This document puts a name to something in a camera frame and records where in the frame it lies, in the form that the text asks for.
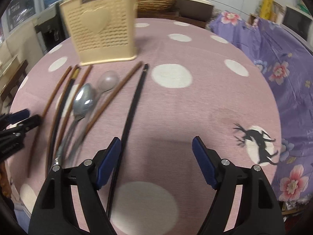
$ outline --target brown wooden chopstick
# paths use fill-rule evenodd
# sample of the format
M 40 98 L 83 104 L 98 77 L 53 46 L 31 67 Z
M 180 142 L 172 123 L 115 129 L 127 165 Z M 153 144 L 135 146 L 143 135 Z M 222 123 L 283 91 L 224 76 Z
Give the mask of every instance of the brown wooden chopstick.
M 143 62 L 138 62 L 131 71 L 123 78 L 123 80 L 115 87 L 115 89 L 112 91 L 112 93 L 109 95 L 109 97 L 105 100 L 104 104 L 97 110 L 93 118 L 91 119 L 90 123 L 87 126 L 87 130 L 85 135 L 91 130 L 91 128 L 94 126 L 96 121 L 99 119 L 99 117 L 102 115 L 104 110 L 107 108 L 107 106 L 111 103 L 111 101 L 114 99 L 114 97 L 118 94 L 118 92 L 123 88 L 123 86 L 129 81 L 129 79 L 135 74 L 135 72 L 142 67 Z
M 55 86 L 55 89 L 53 90 L 47 104 L 46 107 L 43 110 L 43 113 L 41 115 L 41 119 L 42 119 L 42 123 L 44 121 L 44 118 L 46 117 L 48 110 L 51 106 L 51 103 L 53 102 L 58 90 L 60 89 L 61 85 L 63 84 L 63 82 L 65 81 L 67 75 L 70 73 L 70 71 L 72 70 L 72 67 L 68 67 L 67 70 L 65 71 L 65 73 L 63 74 L 63 76 L 60 78 L 59 82 L 57 83 L 57 85 Z M 36 149 L 37 146 L 37 141 L 38 141 L 38 137 L 40 134 L 40 126 L 38 126 L 37 131 L 35 133 L 35 137 L 34 140 L 32 142 L 32 147 L 30 148 L 30 153 L 29 153 L 29 157 L 28 157 L 28 161 L 27 161 L 27 177 L 29 178 L 30 175 L 30 168 L 31 168 L 31 161 L 32 161 L 32 156 L 34 154 L 34 151 Z
M 58 142 L 56 144 L 56 149 L 59 148 L 59 146 L 60 146 L 60 144 L 62 142 L 62 138 L 64 136 L 64 132 L 65 132 L 65 129 L 66 129 L 66 126 L 67 126 L 67 122 L 68 122 L 69 116 L 71 115 L 71 111 L 72 111 L 72 108 L 73 108 L 73 103 L 74 103 L 74 100 L 75 100 L 75 96 L 78 93 L 78 91 L 81 89 L 83 84 L 85 84 L 86 79 L 89 76 L 89 73 L 90 73 L 92 68 L 93 68 L 92 65 L 88 66 L 85 74 L 83 75 L 82 79 L 80 80 L 80 83 L 79 83 L 79 85 L 77 87 L 77 90 L 75 91 L 75 94 L 74 94 L 74 96 L 73 96 L 73 98 L 71 100 L 71 104 L 69 105 L 69 108 L 68 108 L 68 110 L 66 112 L 65 118 L 63 119 L 62 127 L 60 129 L 60 133 L 59 133 L 59 137 L 58 137 Z
M 51 162 L 52 162 L 52 158 L 53 158 L 53 152 L 54 152 L 54 140 L 56 137 L 56 132 L 57 132 L 57 127 L 58 124 L 60 123 L 60 116 L 62 115 L 63 112 L 63 108 L 64 108 L 64 99 L 67 98 L 69 94 L 69 87 L 71 87 L 71 85 L 73 86 L 73 81 L 75 81 L 75 79 L 77 78 L 77 75 L 79 73 L 79 66 L 75 65 L 70 78 L 68 79 L 68 81 L 66 82 L 65 88 L 63 90 L 63 93 L 61 95 L 60 98 L 60 102 L 58 104 L 58 108 L 54 114 L 54 118 L 53 118 L 53 122 L 52 122 L 52 126 L 51 126 L 51 130 L 50 130 L 50 136 L 49 136 L 49 140 L 48 140 L 48 145 L 47 145 L 47 155 L 46 155 L 46 177 L 48 175 L 48 171 L 50 169 L 51 166 Z

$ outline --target chopstick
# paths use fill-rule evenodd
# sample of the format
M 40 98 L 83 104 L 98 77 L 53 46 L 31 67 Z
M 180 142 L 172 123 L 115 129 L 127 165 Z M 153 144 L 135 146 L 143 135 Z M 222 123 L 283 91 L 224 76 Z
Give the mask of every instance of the chopstick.
M 115 87 L 115 89 L 112 91 L 112 93 L 109 95 L 109 97 L 105 100 L 104 104 L 97 110 L 93 118 L 91 119 L 90 123 L 87 126 L 87 130 L 85 133 L 85 136 L 87 133 L 91 130 L 91 128 L 94 126 L 96 121 L 99 119 L 99 117 L 102 115 L 104 110 L 108 107 L 108 105 L 112 102 L 114 97 L 118 94 L 118 92 L 123 88 L 123 86 L 129 81 L 129 79 L 135 74 L 135 72 L 143 65 L 143 62 L 138 62 L 131 71 L 123 78 L 123 80 Z
M 130 108 L 129 108 L 129 111 L 128 111 L 128 115 L 127 115 L 127 118 L 126 118 L 126 123 L 125 123 L 125 126 L 124 126 L 124 130 L 123 130 L 123 133 L 122 133 L 122 139 L 121 139 L 122 149 L 121 149 L 121 153 L 120 153 L 120 155 L 118 157 L 116 167 L 115 167 L 115 169 L 113 171 L 113 175 L 112 175 L 112 179 L 111 179 L 111 185 L 110 185 L 110 190 L 109 190 L 109 197 L 108 197 L 108 202 L 107 202 L 107 206 L 106 206 L 106 214 L 107 214 L 109 220 L 111 218 L 113 197 L 114 197 L 114 192 L 115 192 L 115 188 L 116 188 L 116 182 L 117 182 L 118 173 L 120 171 L 120 167 L 121 167 L 121 163 L 122 163 L 123 152 L 124 152 L 126 144 L 127 144 L 128 135 L 129 135 L 129 132 L 130 132 L 130 129 L 131 129 L 131 125 L 133 123 L 133 119 L 134 119 L 134 116 L 135 116 L 135 113 L 136 113 L 136 109 L 137 109 L 137 105 L 138 105 L 138 102 L 139 102 L 139 99 L 140 99 L 140 95 L 141 95 L 141 92 L 142 92 L 142 89 L 143 89 L 143 85 L 144 85 L 145 80 L 146 80 L 146 75 L 147 75 L 148 69 L 149 69 L 149 65 L 145 64 L 145 66 L 144 66 L 144 68 L 142 70 L 142 73 L 141 73 L 141 76 L 140 76 L 137 88 L 135 90 L 135 94 L 134 94 L 133 100 L 131 102 L 131 105 L 130 105 Z
M 59 148 L 61 142 L 62 142 L 62 139 L 63 139 L 63 135 L 64 135 L 64 132 L 65 132 L 65 129 L 66 129 L 66 126 L 67 126 L 67 122 L 68 122 L 68 119 L 69 119 L 69 116 L 71 115 L 71 111 L 72 111 L 72 108 L 73 108 L 73 103 L 74 103 L 74 100 L 75 100 L 75 97 L 76 97 L 76 94 L 78 93 L 78 91 L 81 89 L 81 87 L 85 84 L 86 82 L 86 79 L 87 77 L 89 76 L 89 73 L 91 71 L 91 69 L 93 68 L 92 65 L 88 66 L 85 74 L 83 75 L 82 79 L 80 80 L 80 83 L 77 87 L 77 90 L 75 91 L 75 94 L 71 100 L 71 104 L 69 105 L 69 108 L 66 112 L 66 115 L 65 115 L 65 118 L 63 119 L 63 124 L 62 124 L 62 127 L 60 129 L 60 133 L 59 133 L 59 138 L 58 138 L 58 142 L 56 144 L 56 149 Z
M 66 100 L 69 96 L 69 93 L 74 85 L 74 82 L 79 74 L 80 68 L 78 65 L 74 67 L 74 70 L 72 71 L 71 77 L 68 79 L 66 86 L 63 90 L 60 102 L 58 104 L 57 111 L 55 112 L 51 130 L 50 130 L 50 137 L 48 140 L 48 149 L 47 149 L 47 155 L 46 155 L 46 177 L 49 173 L 49 170 L 52 165 L 52 158 L 53 158 L 53 153 L 54 153 L 54 145 L 55 145 L 55 140 L 57 137 L 57 132 L 58 132 L 58 126 L 60 124 L 62 112 L 65 107 Z
M 65 71 L 65 73 L 63 74 L 63 76 L 60 78 L 59 82 L 57 83 L 57 85 L 55 86 L 55 89 L 53 90 L 47 104 L 46 104 L 46 107 L 44 108 L 43 110 L 43 113 L 41 115 L 41 119 L 42 121 L 44 121 L 47 113 L 48 113 L 48 110 L 51 106 L 51 103 L 53 102 L 57 92 L 59 91 L 61 85 L 63 84 L 63 82 L 65 81 L 67 75 L 70 73 L 70 71 L 72 70 L 72 67 L 68 67 L 67 70 Z M 39 134 L 40 134 L 40 125 L 38 126 L 37 128 L 37 131 L 36 131 L 36 134 L 35 134 L 35 137 L 34 137 L 34 140 L 32 142 L 32 147 L 30 148 L 30 153 L 29 153 L 29 157 L 28 157 L 28 161 L 27 161 L 27 177 L 29 178 L 29 175 L 30 175 L 30 166 L 31 166 L 31 161 L 32 161 L 32 156 L 34 154 L 34 151 L 36 149 L 36 146 L 37 146 L 37 141 L 38 141 L 38 137 L 39 137 Z

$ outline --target dark screen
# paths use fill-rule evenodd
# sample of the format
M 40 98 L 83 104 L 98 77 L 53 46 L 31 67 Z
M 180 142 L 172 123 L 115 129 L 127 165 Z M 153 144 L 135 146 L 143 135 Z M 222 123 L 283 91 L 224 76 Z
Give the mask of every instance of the dark screen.
M 308 38 L 308 31 L 311 23 L 312 20 L 309 17 L 293 9 L 286 9 L 283 25 L 290 28 L 305 40 Z

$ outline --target purple floral cloth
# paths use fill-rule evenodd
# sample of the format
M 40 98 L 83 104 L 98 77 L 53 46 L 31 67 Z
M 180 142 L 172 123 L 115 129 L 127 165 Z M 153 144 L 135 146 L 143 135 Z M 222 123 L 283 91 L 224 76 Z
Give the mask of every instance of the purple floral cloth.
M 313 194 L 313 56 L 279 25 L 257 18 L 253 25 L 221 13 L 210 24 L 260 69 L 280 113 L 282 146 L 272 182 L 277 198 L 303 202 Z

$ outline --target round table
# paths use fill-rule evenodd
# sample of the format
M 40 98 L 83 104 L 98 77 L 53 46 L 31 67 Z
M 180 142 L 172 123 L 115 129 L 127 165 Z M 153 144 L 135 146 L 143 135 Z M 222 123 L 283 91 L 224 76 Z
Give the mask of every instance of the round table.
M 243 139 L 245 132 L 234 130 L 235 124 L 245 130 L 264 131 L 276 139 L 266 143 L 267 152 L 274 154 L 281 145 L 276 102 L 259 69 L 244 53 L 205 29 L 140 18 L 136 23 L 136 46 L 138 57 L 134 61 L 96 64 L 87 79 L 95 86 L 107 70 L 115 70 L 122 79 L 138 61 L 150 65 L 123 157 L 111 222 L 118 234 L 197 234 L 215 191 L 200 171 L 192 139 L 200 136 L 207 148 L 216 150 L 221 158 L 250 168 L 259 162 L 258 148 L 248 140 L 242 140 L 244 146 L 238 145 L 241 142 L 237 138 Z M 71 39 L 56 46 L 29 72 L 11 112 L 28 108 L 32 115 L 41 114 L 57 81 L 68 66 L 77 63 Z M 85 70 L 83 67 L 76 84 Z M 140 75 L 141 70 L 97 121 L 78 163 L 107 148 L 113 137 L 121 138 Z M 26 177 L 25 160 L 35 130 L 28 132 L 25 148 L 9 160 L 15 187 L 30 212 L 45 180 L 47 140 L 57 101 L 55 98 L 42 126 L 30 178 Z M 278 158 L 279 154 L 272 161 L 278 162 Z M 268 162 L 261 166 L 271 182 L 276 166 Z M 99 191 L 104 206 L 109 184 Z M 238 190 L 227 229 L 234 225 L 240 194 Z M 73 201 L 80 227 L 88 230 L 75 189 Z

